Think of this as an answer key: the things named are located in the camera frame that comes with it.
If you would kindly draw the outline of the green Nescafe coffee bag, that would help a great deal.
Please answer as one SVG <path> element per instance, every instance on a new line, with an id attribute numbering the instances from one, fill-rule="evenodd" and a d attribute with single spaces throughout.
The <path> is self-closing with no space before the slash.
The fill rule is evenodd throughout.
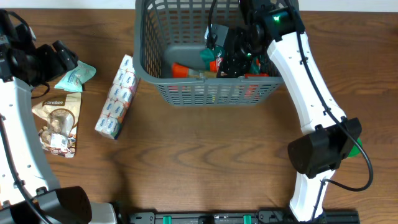
<path id="1" fill-rule="evenodd" d="M 200 58 L 205 64 L 205 70 L 218 73 L 218 78 L 246 77 L 268 77 L 266 62 L 263 56 L 252 57 L 240 60 L 237 56 L 226 53 L 225 49 L 216 46 L 213 49 L 205 48 L 200 51 Z"/>

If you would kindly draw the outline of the spaghetti pack with red ends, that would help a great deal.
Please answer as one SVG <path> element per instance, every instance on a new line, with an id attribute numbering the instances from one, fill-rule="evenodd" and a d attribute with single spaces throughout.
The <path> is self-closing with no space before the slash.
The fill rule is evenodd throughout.
<path id="1" fill-rule="evenodd" d="M 269 76 L 267 73 L 251 71 L 243 73 L 240 69 L 228 70 L 227 68 L 222 68 L 221 73 L 218 74 L 218 69 L 220 67 L 218 67 L 215 62 L 211 62 L 208 66 L 209 67 L 205 70 L 194 70 L 179 63 L 173 63 L 171 74 L 173 78 L 238 78 L 241 76 L 249 78 Z"/>

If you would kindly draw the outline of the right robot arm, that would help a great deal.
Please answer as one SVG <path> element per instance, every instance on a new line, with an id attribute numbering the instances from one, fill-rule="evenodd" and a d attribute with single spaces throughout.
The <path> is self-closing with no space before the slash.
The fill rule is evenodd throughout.
<path id="1" fill-rule="evenodd" d="M 294 102 L 302 137 L 288 145 L 297 171 L 289 203 L 296 222 L 318 222 L 332 176 L 353 148 L 359 147 L 362 127 L 349 119 L 329 92 L 313 59 L 305 26 L 297 8 L 284 1 L 240 1 L 245 29 L 234 31 L 224 42 L 226 54 L 219 76 L 249 73 L 253 62 L 269 62 L 280 73 Z"/>

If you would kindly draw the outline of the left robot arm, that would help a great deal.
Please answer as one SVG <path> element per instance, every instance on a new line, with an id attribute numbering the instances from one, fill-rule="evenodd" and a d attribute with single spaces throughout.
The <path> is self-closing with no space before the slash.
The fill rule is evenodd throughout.
<path id="1" fill-rule="evenodd" d="M 1 223 L 117 223 L 110 203 L 80 186 L 62 188 L 41 147 L 32 90 L 74 69 L 78 56 L 61 41 L 34 45 L 23 18 L 1 9 Z"/>

